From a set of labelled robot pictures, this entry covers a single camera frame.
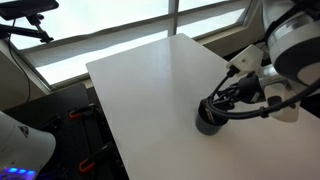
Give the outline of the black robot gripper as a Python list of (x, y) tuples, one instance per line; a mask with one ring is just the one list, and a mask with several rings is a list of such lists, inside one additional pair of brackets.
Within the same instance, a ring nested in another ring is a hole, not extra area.
[(217, 90), (215, 99), (220, 100), (208, 100), (208, 107), (210, 110), (219, 109), (222, 111), (232, 110), (234, 105), (228, 100), (233, 99), (235, 101), (241, 101), (247, 104), (260, 103), (265, 100), (264, 92), (260, 86), (259, 78), (256, 74), (247, 75), (241, 78), (237, 83), (231, 85), (223, 90)]

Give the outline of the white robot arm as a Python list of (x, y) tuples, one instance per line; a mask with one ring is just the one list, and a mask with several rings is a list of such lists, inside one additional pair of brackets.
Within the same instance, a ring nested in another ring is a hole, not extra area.
[(199, 108), (212, 125), (255, 117), (295, 122), (300, 102), (319, 92), (319, 0), (262, 0), (262, 18), (271, 63), (261, 65), (255, 45), (229, 61), (226, 77), (240, 80), (217, 87)]

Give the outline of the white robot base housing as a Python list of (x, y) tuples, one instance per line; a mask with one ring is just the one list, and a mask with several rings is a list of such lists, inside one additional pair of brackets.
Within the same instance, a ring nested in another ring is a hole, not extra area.
[(35, 180), (55, 148), (51, 133), (0, 112), (0, 180)]

